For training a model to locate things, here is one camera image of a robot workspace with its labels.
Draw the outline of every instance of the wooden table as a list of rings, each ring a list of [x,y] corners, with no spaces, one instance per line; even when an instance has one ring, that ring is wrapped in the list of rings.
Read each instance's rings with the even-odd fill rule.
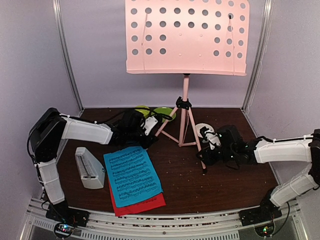
[[[104,120],[121,109],[86,109],[81,116],[88,120]],[[236,125],[245,141],[255,136],[240,109],[193,108],[196,124],[207,123],[215,129],[223,125]],[[165,131],[178,137],[180,116],[170,122]],[[187,141],[192,141],[189,127]],[[104,188],[86,189],[80,180],[75,151],[86,147],[99,161],[103,155],[119,150],[119,147],[92,142],[69,140],[58,162],[58,172],[66,199],[71,207],[95,211],[113,212],[105,178]],[[242,165],[240,170],[227,168],[222,162],[208,167],[202,175],[200,161],[196,158],[197,147],[178,147],[161,134],[159,141],[148,149],[148,154],[161,180],[166,206],[145,212],[146,214],[206,213],[256,206],[266,192],[277,185],[269,164]]]

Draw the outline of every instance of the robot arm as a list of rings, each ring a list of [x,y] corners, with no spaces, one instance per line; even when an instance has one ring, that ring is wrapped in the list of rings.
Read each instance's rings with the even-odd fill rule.
[[[68,223],[69,219],[74,220],[77,216],[88,218],[83,211],[75,212],[68,207],[61,188],[57,170],[57,152],[61,140],[82,140],[102,145],[135,142],[146,149],[158,140],[151,132],[159,122],[156,117],[145,119],[142,113],[132,109],[125,112],[121,120],[108,125],[63,115],[55,108],[48,109],[31,129],[27,141],[27,149],[37,169],[38,179],[51,203],[51,211],[48,211],[47,217],[58,221],[64,219]],[[77,222],[78,226],[81,226],[80,222],[83,222],[82,225],[86,224],[83,220]]]
[[[291,180],[271,189],[261,201],[260,207],[239,213],[242,225],[258,224],[281,217],[279,207],[320,185],[320,129],[313,134],[291,139],[268,139],[264,136],[244,142],[237,128],[227,125],[212,132],[208,128],[200,130],[210,146],[197,154],[206,165],[222,160],[241,164],[264,164],[279,161],[300,161],[308,166]]]

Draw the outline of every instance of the white wall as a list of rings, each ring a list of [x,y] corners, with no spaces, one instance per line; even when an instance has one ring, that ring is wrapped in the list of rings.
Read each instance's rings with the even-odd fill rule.
[[[51,0],[0,0],[0,239],[16,239],[41,186],[29,130],[49,107],[77,114]]]
[[[124,0],[61,0],[75,80],[85,107],[173,106],[181,74],[128,74]],[[247,76],[192,75],[196,107],[241,107],[254,64],[264,0],[250,0]]]
[[[298,137],[320,128],[319,0],[276,0],[267,52],[249,119],[259,135]],[[277,163],[286,181],[305,166]],[[298,199],[311,239],[320,239],[320,192]]]

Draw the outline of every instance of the blue sheet music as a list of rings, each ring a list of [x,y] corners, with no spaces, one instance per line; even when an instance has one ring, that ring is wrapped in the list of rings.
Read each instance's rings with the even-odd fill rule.
[[[149,155],[141,146],[103,157],[117,208],[143,202],[163,192]]]

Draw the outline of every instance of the green object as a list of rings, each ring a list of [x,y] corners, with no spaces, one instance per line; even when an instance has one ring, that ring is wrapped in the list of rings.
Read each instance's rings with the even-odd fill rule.
[[[172,108],[170,108],[170,107],[158,107],[158,108],[156,108],[155,110],[154,110],[157,114],[165,114],[165,115],[170,115],[171,114],[171,112],[173,111],[173,109]],[[173,114],[173,116],[172,116],[172,120],[174,120],[175,118],[176,118],[176,116],[177,116],[177,114],[176,113],[174,113]]]
[[[145,108],[145,109],[150,109],[148,106],[136,106],[135,108]],[[147,119],[150,115],[150,111],[149,110],[145,110],[145,109],[136,109],[136,111],[140,112],[143,114],[144,118]]]

